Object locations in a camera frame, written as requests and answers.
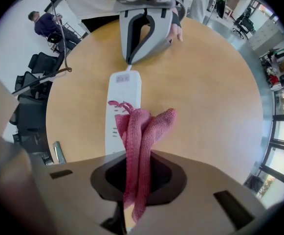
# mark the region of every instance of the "pink cloth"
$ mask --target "pink cloth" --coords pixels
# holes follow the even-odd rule
[[[152,117],[149,111],[135,109],[129,103],[109,101],[108,104],[123,107],[129,113],[115,118],[127,154],[124,209],[134,204],[132,218],[137,222],[145,211],[151,190],[151,148],[172,127],[176,111],[168,109]]]

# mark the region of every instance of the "hand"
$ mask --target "hand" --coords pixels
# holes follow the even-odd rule
[[[172,12],[176,13],[178,15],[177,9],[176,8],[172,8],[171,9]],[[172,40],[174,37],[177,37],[177,39],[181,42],[183,42],[183,32],[182,32],[182,28],[180,26],[178,26],[177,24],[171,24],[171,28],[170,28],[170,32],[168,35],[168,40]]]

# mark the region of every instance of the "black cable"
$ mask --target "black cable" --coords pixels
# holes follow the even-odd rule
[[[67,47],[66,47],[66,38],[65,38],[65,35],[64,35],[64,31],[63,31],[63,26],[62,26],[62,23],[58,20],[57,18],[57,14],[56,14],[56,9],[55,9],[55,5],[54,5],[54,1],[53,0],[50,0],[50,3],[52,5],[52,8],[53,8],[53,13],[55,14],[55,17],[56,17],[56,21],[60,27],[60,32],[62,34],[62,37],[63,37],[63,41],[64,41],[64,49],[65,49],[65,67],[66,69],[70,69],[70,72],[71,72],[71,68],[68,67],[68,64],[67,64]]]
[[[212,11],[211,11],[211,13],[210,13],[210,16],[209,16],[209,18],[208,18],[208,20],[207,20],[207,22],[206,22],[206,24],[205,24],[206,26],[207,26],[207,24],[208,24],[208,22],[209,22],[209,20],[210,20],[210,18],[211,18],[211,15],[212,15],[212,13],[213,13],[215,7],[216,7],[216,5],[213,7],[213,9],[212,9]]]

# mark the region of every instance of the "wooden table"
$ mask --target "wooden table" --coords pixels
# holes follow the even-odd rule
[[[141,106],[157,115],[175,108],[175,126],[154,149],[206,162],[243,183],[260,152],[262,104],[241,55],[212,29],[188,18],[183,42],[133,65],[142,78]],[[109,77],[127,64],[119,22],[87,36],[67,58],[72,73],[52,86],[47,138],[67,162],[105,155]]]

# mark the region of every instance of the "black chair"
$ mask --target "black chair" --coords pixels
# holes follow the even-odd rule
[[[32,74],[43,73],[44,75],[48,75],[59,70],[64,58],[64,52],[58,57],[48,56],[40,52],[32,56],[28,67],[32,69]]]
[[[26,71],[23,76],[17,76],[15,90],[19,90],[21,87],[28,85],[37,80],[37,77]],[[23,93],[23,95],[31,96],[36,99],[48,98],[52,82],[42,83],[29,91]]]
[[[18,132],[13,135],[14,143],[22,146],[27,153],[38,155],[42,158],[45,164],[53,163],[52,156],[47,143],[46,130],[44,129],[41,135],[40,132]]]
[[[244,18],[240,23],[234,23],[238,29],[233,28],[233,31],[237,32],[241,38],[244,39],[244,36],[242,33],[245,35],[248,32],[252,32],[254,30],[254,23],[250,21],[248,18]]]
[[[39,130],[46,126],[47,100],[37,100],[26,95],[18,96],[15,123],[20,132]]]

